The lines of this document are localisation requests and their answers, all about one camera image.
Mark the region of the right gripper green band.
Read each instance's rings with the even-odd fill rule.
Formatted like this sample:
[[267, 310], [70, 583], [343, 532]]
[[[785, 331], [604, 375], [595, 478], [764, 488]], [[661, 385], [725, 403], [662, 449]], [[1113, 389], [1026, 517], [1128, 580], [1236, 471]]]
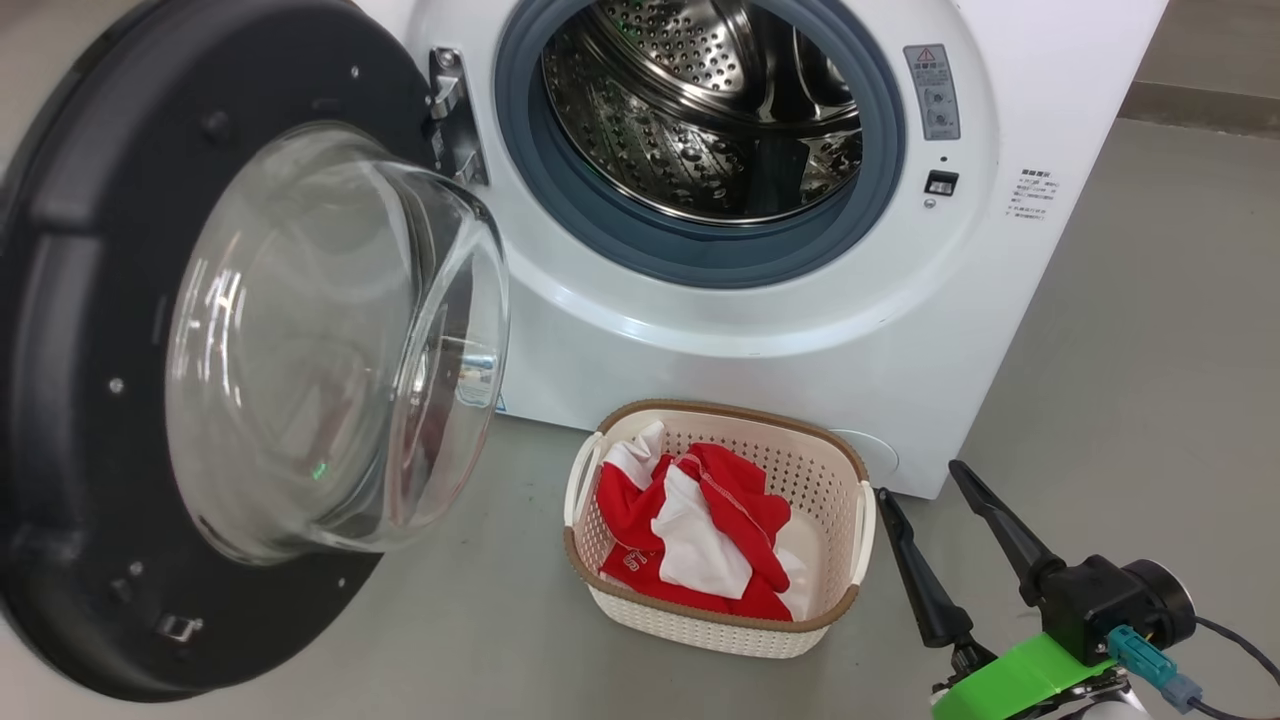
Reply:
[[[1025, 605], [1043, 602], [1044, 577], [1066, 564], [961, 460], [948, 474], [970, 510], [983, 518], [1018, 577]], [[893, 495], [876, 492], [902, 588], [922, 643], [952, 646], [954, 674], [934, 688], [931, 720], [1151, 720], [1129, 676], [1108, 656], [1088, 667], [1050, 635], [1039, 634], [997, 656], [972, 638], [973, 620], [948, 596], [918, 548], [911, 523]]]

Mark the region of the red and white garment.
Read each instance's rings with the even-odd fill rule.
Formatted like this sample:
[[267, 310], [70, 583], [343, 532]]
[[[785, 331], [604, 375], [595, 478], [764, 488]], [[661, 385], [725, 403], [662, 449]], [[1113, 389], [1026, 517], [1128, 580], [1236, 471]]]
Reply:
[[666, 452], [652, 423], [605, 454], [595, 503], [614, 537], [603, 577], [654, 600], [782, 623], [809, 618], [810, 566], [777, 544], [788, 502], [724, 446]]

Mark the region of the black round glass washer door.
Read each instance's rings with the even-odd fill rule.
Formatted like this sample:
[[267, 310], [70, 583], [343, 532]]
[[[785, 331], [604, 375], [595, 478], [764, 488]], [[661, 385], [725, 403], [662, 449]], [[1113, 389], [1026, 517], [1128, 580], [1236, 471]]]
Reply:
[[0, 1], [0, 614], [161, 703], [317, 639], [470, 478], [503, 240], [353, 0]]

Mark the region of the cream perforated laundry basket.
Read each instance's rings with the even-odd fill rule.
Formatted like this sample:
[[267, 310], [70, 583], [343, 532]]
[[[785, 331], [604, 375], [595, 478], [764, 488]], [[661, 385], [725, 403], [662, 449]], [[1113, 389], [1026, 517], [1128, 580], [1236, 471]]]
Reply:
[[[654, 600], [603, 577], [614, 537], [595, 503], [607, 451], [660, 421], [666, 452], [695, 442], [732, 450], [765, 473], [767, 491], [792, 511], [777, 544], [812, 569], [810, 615], [782, 623]], [[722, 653], [792, 659], [815, 646], [854, 605], [870, 564], [876, 501], [854, 448], [829, 430], [741, 407], [645, 400], [614, 410], [581, 446], [564, 493], [564, 550], [599, 609], [635, 630]]]

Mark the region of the white front-load washing machine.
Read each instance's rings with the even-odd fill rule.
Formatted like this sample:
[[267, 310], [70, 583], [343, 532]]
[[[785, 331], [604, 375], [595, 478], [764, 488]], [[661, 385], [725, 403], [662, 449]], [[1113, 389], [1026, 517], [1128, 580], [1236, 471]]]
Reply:
[[[353, 0], [426, 69], [462, 54], [508, 245], [499, 409], [586, 430], [682, 398], [860, 430], [890, 488], [933, 498], [1076, 205], [1169, 0], [844, 0], [897, 82], [908, 147], [874, 227], [833, 263], [746, 290], [658, 281], [599, 256], [534, 200], [494, 105], [517, 0]], [[908, 45], [942, 44], [961, 138], [925, 141]], [[927, 199], [936, 206], [924, 208]]]

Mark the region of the grey rubber door gasket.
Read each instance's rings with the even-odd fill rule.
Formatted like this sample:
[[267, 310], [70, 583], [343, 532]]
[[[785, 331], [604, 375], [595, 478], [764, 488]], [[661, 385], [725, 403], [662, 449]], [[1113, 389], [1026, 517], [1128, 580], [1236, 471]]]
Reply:
[[899, 186], [906, 114], [884, 53], [844, 0], [764, 0], [828, 50], [851, 81], [865, 131], [858, 182], [794, 219], [753, 228], [666, 217], [611, 190], [553, 126], [534, 74], [554, 29], [588, 0], [517, 0], [495, 51], [494, 105], [506, 149], [534, 200], [571, 237], [621, 266], [658, 281], [746, 290], [815, 272], [852, 249], [879, 220]]

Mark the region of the metal door hinge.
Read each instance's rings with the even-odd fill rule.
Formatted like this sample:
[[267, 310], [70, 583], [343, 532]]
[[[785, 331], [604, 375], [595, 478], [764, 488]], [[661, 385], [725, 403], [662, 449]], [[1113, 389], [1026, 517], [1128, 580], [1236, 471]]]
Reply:
[[428, 78], [430, 92], [422, 131], [434, 170], [458, 184], [488, 186], [490, 177], [462, 54], [452, 47], [434, 47]]

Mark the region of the round white filter cover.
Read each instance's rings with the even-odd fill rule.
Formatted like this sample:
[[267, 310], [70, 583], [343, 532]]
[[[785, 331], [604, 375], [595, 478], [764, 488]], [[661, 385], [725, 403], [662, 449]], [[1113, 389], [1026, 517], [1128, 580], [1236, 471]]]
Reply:
[[895, 477], [900, 459], [884, 441], [860, 430], [832, 429], [856, 451], [867, 469], [868, 480], [874, 487], [887, 487]]

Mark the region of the grey warning sticker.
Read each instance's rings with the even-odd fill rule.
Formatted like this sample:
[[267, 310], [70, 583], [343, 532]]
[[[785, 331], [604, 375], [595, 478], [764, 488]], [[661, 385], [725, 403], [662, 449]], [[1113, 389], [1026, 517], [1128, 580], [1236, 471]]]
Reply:
[[954, 73], [942, 44], [908, 45], [902, 54], [909, 65], [925, 141], [961, 138]]

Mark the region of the steel washer drum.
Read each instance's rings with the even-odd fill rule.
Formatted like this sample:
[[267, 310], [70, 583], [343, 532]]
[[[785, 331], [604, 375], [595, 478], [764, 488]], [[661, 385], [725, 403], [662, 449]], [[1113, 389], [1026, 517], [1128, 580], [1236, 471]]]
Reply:
[[780, 222], [861, 169], [859, 110], [837, 65], [749, 0], [595, 0], [552, 35], [540, 65], [579, 156], [667, 217]]

